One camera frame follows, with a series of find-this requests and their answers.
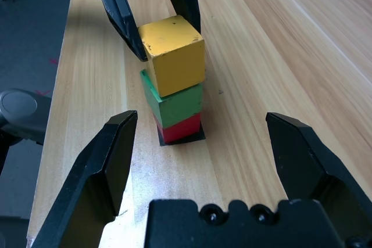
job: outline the wooden table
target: wooden table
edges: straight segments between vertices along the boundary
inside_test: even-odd
[[[137,25],[174,15],[169,0],[128,0]],[[265,115],[311,125],[372,197],[372,0],[199,0],[206,42],[206,140],[160,147],[141,63],[101,0],[71,0],[34,205],[36,237],[71,165],[110,116],[138,110],[121,215],[100,247],[142,247],[148,204],[231,199],[275,209]]]

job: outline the green block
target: green block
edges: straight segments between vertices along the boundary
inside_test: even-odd
[[[161,98],[145,70],[141,71],[141,80],[146,100],[163,128],[173,126],[202,110],[202,84]]]

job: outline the red block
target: red block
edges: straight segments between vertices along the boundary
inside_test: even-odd
[[[199,132],[200,129],[200,113],[165,129],[159,124],[156,117],[154,118],[160,133],[162,133],[164,143],[174,142],[178,139],[190,136]]]

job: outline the wooden block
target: wooden block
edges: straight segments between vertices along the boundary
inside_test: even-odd
[[[199,132],[200,113],[168,128],[163,128],[156,117],[155,121],[161,135],[163,136],[164,143],[170,143]]]
[[[202,84],[161,98],[145,70],[141,71],[141,80],[146,100],[163,128],[175,125],[202,110]]]
[[[148,57],[147,70],[160,97],[204,80],[204,40],[182,16],[138,28]]]

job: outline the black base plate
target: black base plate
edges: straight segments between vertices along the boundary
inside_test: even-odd
[[[196,142],[196,141],[201,141],[201,140],[205,139],[205,135],[204,135],[204,130],[203,130],[203,127],[202,127],[202,123],[200,123],[199,132],[197,132],[195,134],[192,134],[190,136],[186,136],[185,138],[178,139],[178,140],[173,141],[173,142],[164,143],[164,139],[163,139],[162,133],[160,133],[159,129],[158,129],[158,137],[159,137],[160,146],[179,145],[181,143]]]

